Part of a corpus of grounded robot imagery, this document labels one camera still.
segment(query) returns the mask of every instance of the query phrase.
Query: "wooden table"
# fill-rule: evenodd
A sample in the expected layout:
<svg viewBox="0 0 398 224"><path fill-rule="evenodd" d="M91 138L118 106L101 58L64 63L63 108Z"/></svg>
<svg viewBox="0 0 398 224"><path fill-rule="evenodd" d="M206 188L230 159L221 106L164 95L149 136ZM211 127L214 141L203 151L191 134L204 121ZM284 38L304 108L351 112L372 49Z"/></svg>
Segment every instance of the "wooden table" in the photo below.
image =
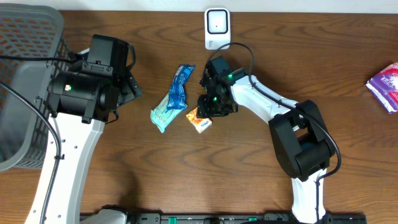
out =
<svg viewBox="0 0 398 224"><path fill-rule="evenodd" d="M93 34L134 45L133 75L144 94L120 108L91 160L81 211L106 204L164 213L264 213L290 210L290 178L278 164L267 125L241 107L198 134L185 118L205 91L198 84L211 53L203 13L65 11L74 51ZM256 55L254 74L283 96L313 100L340 146L343 165L325 181L331 212L363 212L368 223L398 222L398 117L364 87L398 61L396 15L232 13L232 39ZM222 51L248 67L246 49ZM181 63L197 66L186 84L188 108L166 132L150 121ZM1 223L23 223L40 171L0 173Z"/></svg>

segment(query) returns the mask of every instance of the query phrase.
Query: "food wrapper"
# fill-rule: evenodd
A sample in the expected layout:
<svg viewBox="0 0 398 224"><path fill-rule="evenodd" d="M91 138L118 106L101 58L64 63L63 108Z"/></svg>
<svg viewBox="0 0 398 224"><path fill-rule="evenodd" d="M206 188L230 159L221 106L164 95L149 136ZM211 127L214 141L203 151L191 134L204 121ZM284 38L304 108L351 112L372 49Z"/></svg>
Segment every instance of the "food wrapper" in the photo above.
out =
<svg viewBox="0 0 398 224"><path fill-rule="evenodd" d="M194 125L195 129L198 131L198 133L204 132L208 127L213 124L213 122L209 118L197 118L197 111L198 108L193 109L191 112L187 114L187 119L191 124Z"/></svg>
<svg viewBox="0 0 398 224"><path fill-rule="evenodd" d="M366 87L392 114L398 111L398 63L393 63L372 77Z"/></svg>
<svg viewBox="0 0 398 224"><path fill-rule="evenodd" d="M169 102L167 103L168 110L185 110L187 108L187 105L185 104L185 90L183 85L189 80L194 69L194 65L178 66L169 90Z"/></svg>
<svg viewBox="0 0 398 224"><path fill-rule="evenodd" d="M166 94L160 104L154 110L150 111L150 120L156 124L161 133L165 131L170 122L182 111L177 109L168 110L168 102L169 94Z"/></svg>

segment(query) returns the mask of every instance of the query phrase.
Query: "cable clip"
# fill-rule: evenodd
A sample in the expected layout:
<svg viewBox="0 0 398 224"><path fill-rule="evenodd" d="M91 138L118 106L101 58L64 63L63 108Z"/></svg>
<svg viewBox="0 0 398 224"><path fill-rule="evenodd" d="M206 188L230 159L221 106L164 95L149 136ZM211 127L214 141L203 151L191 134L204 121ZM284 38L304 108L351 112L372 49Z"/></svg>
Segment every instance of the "cable clip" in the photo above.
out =
<svg viewBox="0 0 398 224"><path fill-rule="evenodd" d="M282 104L282 100L278 100L278 107Z"/></svg>
<svg viewBox="0 0 398 224"><path fill-rule="evenodd" d="M54 159L64 160L65 159L65 155L62 154L62 156L54 156Z"/></svg>

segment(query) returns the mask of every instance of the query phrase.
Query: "gray plastic basket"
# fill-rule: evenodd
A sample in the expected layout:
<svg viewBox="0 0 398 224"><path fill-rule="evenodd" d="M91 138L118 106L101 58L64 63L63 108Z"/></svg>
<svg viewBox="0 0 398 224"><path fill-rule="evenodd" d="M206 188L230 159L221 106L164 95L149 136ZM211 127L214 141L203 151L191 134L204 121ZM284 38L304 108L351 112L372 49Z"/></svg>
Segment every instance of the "gray plastic basket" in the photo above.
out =
<svg viewBox="0 0 398 224"><path fill-rule="evenodd" d="M62 15L47 6L0 4L0 55L66 58ZM0 80L49 116L44 103L63 62L0 59ZM43 166L48 129L28 107L0 87L0 171Z"/></svg>

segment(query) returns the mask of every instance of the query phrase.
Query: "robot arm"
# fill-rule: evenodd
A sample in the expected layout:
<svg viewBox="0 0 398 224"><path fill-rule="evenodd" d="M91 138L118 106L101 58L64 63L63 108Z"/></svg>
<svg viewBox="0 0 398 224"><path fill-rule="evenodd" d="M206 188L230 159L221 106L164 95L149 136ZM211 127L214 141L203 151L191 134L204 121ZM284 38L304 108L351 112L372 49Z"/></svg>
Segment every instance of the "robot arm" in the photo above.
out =
<svg viewBox="0 0 398 224"><path fill-rule="evenodd" d="M266 92L268 95L272 96L277 100L282 100L285 104L295 107L298 102L294 100L289 100L283 96L278 95L274 91L270 90L268 87L261 84L257 78L252 75L252 81L259 87L262 91ZM253 111L258 117L263 119L267 124L278 114L286 114L290 110L278 105L274 101L265 97L263 94L259 93L257 90L252 88L249 77L245 76L236 81L236 83L231 87L231 93L234 101L245 106L251 111ZM293 130L298 130L298 126L294 126ZM326 169L320 169L314 174L308 177L308 180L301 181L298 178L292 178L293 196L294 202L292 207L292 212L299 222L302 223L315 223L317 221L317 214L315 211L316 203L316 185L314 184L317 177L326 173ZM323 207L323 180L320 181L320 196L319 196L319 217L323 217L326 211Z"/></svg>
<svg viewBox="0 0 398 224"><path fill-rule="evenodd" d="M233 104L245 106L264 120L270 127L272 142L279 164L292 178L294 204L293 214L302 223L315 223L316 214L316 185L318 176L326 173L329 159L334 154L328 140L317 127L310 121L303 119L297 113L285 108L262 93L254 89L249 81L249 76L241 68L233 71L222 56L209 62L208 76L204 77L202 84L207 90L207 95L198 99L199 118L226 116L237 112ZM274 99L316 118L325 130L316 104L312 101L298 103L278 95L268 87L261 84L252 75L252 81L260 90ZM308 133L297 138L294 131L308 129ZM319 217L323 217L323 181L320 181Z"/></svg>
<svg viewBox="0 0 398 224"><path fill-rule="evenodd" d="M129 50L133 63L126 67ZM73 57L76 62L69 71L60 72L48 87L48 105L52 111L49 121L62 142L62 159L45 211L45 223L79 223L81 196L91 156L109 113L141 94L130 72L135 55L128 43L94 35L90 52L71 55ZM49 135L39 185L26 224L40 223L55 155L54 138ZM124 224L126 220L123 212L103 210L84 223Z"/></svg>

